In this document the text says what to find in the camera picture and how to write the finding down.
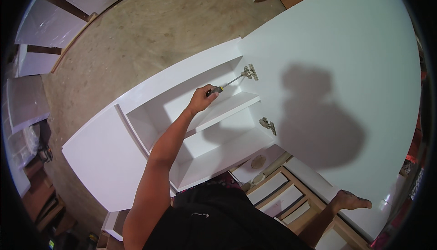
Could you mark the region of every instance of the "black shirt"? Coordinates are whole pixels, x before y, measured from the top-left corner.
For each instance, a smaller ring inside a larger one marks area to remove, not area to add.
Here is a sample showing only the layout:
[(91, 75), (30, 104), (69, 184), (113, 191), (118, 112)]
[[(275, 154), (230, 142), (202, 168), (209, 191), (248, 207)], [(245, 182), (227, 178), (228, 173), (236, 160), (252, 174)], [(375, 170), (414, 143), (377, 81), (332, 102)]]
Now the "black shirt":
[(242, 190), (209, 184), (178, 194), (143, 249), (311, 248), (254, 208)]

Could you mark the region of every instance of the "metal hinge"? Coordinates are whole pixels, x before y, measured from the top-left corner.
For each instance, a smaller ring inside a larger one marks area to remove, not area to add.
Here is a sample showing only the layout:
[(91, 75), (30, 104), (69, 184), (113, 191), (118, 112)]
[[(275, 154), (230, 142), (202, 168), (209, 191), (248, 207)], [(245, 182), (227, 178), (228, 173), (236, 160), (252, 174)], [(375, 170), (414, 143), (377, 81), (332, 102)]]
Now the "metal hinge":
[(261, 124), (261, 126), (263, 126), (263, 127), (265, 127), (265, 128), (269, 128), (269, 129), (271, 129), (272, 132), (273, 132), (273, 135), (276, 136), (276, 129), (274, 128), (274, 124), (273, 124), (273, 122), (270, 121), (270, 123), (269, 123), (269, 121), (267, 120), (267, 118), (263, 117), (263, 119), (260, 119), (260, 120), (259, 120), (259, 123)]
[(254, 66), (252, 64), (248, 65), (249, 67), (244, 67), (244, 71), (240, 73), (242, 76), (247, 77), (249, 79), (252, 79), (252, 77), (255, 79), (255, 81), (258, 81), (257, 73), (255, 72)]

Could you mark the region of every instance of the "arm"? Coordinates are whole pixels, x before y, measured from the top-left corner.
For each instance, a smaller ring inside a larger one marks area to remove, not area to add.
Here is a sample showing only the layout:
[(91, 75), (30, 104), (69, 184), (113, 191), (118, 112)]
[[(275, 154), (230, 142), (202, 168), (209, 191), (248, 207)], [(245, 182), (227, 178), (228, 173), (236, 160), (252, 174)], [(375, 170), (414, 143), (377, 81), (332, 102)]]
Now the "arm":
[(309, 247), (314, 248), (340, 209), (353, 210), (357, 208), (370, 209), (372, 208), (372, 203), (369, 200), (358, 198), (348, 191), (340, 190), (317, 218), (299, 234), (299, 238)]
[(190, 104), (159, 138), (150, 153), (134, 204), (124, 221), (123, 242), (127, 250), (143, 248), (153, 228), (170, 206), (170, 168), (193, 117), (205, 110), (219, 95), (213, 93), (206, 97), (212, 88), (208, 84), (194, 92)]

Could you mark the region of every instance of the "wooden frame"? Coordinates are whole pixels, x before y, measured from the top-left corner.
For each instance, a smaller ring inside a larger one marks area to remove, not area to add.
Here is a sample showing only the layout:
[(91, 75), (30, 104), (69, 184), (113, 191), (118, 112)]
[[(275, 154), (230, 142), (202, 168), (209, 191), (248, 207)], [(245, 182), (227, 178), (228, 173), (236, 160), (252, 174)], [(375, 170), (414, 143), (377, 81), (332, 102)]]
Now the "wooden frame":
[[(308, 187), (306, 187), (301, 181), (299, 181), (299, 179), (296, 178), (296, 176), (294, 176), (284, 166), (279, 167), (262, 182), (252, 187), (248, 192), (246, 192), (246, 195), (262, 187), (266, 182), (268, 182), (272, 177), (274, 177), (278, 173), (284, 175), (288, 179), (288, 182), (282, 185), (281, 187), (279, 187), (278, 189), (276, 189), (275, 191), (273, 191), (273, 194), (271, 194), (268, 198), (257, 204), (255, 207), (257, 209), (260, 209), (261, 207), (265, 206), (273, 199), (275, 199), (277, 196), (279, 196), (287, 188), (294, 185), (298, 190), (300, 190), (300, 192), (303, 193), (303, 198), (298, 200), (289, 209), (282, 211), (282, 213), (278, 215), (277, 218), (282, 221), (287, 216), (292, 214), (296, 209), (298, 209), (301, 205), (308, 202), (310, 209), (308, 209), (302, 215), (298, 216), (295, 220), (293, 220), (291, 223), (286, 225), (287, 228), (289, 228), (295, 234), (299, 234), (307, 225), (309, 225), (309, 223), (312, 220), (314, 220), (314, 218), (320, 212), (322, 212), (323, 209), (325, 209), (326, 204), (319, 197), (317, 197)], [(334, 229), (334, 231), (337, 232), (343, 238), (343, 240), (345, 240), (347, 244), (349, 244), (352, 248), (361, 249), (361, 250), (370, 249), (368, 243), (338, 215), (333, 219), (333, 221), (326, 228), (324, 233), (330, 231), (331, 229)]]

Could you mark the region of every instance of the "screwdriver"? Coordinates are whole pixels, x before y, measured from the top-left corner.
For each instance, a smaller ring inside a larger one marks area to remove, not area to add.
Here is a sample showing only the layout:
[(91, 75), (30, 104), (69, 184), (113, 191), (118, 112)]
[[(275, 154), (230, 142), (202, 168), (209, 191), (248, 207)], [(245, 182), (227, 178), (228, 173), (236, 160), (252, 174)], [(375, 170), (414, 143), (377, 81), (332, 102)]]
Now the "screwdriver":
[(242, 77), (243, 75), (235, 78), (234, 80), (232, 80), (231, 82), (223, 85), (223, 87), (216, 87), (215, 89), (211, 89), (206, 93), (206, 97), (210, 96), (212, 93), (221, 93), (223, 91), (223, 88), (226, 87), (227, 85), (229, 85), (230, 83), (234, 82), (235, 80), (237, 80), (238, 78)]

